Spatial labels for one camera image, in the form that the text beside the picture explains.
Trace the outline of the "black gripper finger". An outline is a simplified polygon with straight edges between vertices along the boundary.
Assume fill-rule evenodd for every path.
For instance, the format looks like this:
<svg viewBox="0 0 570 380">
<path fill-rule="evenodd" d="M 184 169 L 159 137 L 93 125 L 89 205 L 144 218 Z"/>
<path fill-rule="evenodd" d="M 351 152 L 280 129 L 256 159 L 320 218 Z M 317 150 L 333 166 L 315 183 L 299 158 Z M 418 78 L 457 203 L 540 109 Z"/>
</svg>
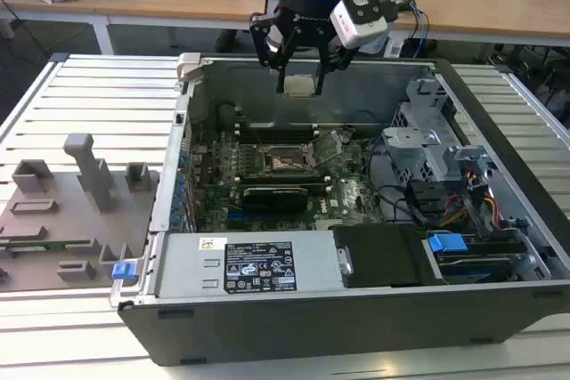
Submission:
<svg viewBox="0 0 570 380">
<path fill-rule="evenodd" d="M 250 16 L 249 31 L 260 65 L 278 73 L 275 91 L 283 94 L 286 67 L 297 48 L 292 12 L 254 13 Z"/>
<path fill-rule="evenodd" d="M 347 69 L 355 56 L 355 49 L 344 47 L 332 26 L 317 27 L 314 30 L 313 41 L 319 53 L 314 93 L 321 95 L 326 75 L 336 70 Z"/>
</svg>

